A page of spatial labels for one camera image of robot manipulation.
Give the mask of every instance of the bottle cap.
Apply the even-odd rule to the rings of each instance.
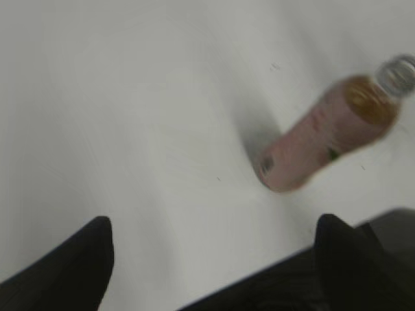
[[[415,91],[415,56],[400,55],[385,63],[376,74],[377,83],[393,97]]]

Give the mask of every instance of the white floor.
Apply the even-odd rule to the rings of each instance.
[[[415,100],[383,142],[294,194],[244,145],[323,90],[415,53],[410,0],[2,0],[0,279],[94,216],[113,222],[101,310],[174,310],[351,224],[415,206]]]

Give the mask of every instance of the plastic bottle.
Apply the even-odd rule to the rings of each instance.
[[[288,133],[257,159],[255,171],[271,190],[300,188],[339,157],[382,138],[415,89],[415,57],[398,56],[375,75],[335,84]]]

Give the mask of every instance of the white surface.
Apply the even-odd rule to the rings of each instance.
[[[2,0],[0,279],[99,214],[101,310],[174,310],[351,224],[414,206],[414,100],[373,148],[294,194],[242,140],[286,131],[333,81],[415,52],[404,0]]]

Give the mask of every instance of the pink bottle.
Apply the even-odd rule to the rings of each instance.
[[[398,56],[374,76],[334,85],[288,133],[257,159],[255,171],[271,190],[296,190],[321,168],[382,138],[401,99],[415,89],[415,57]]]

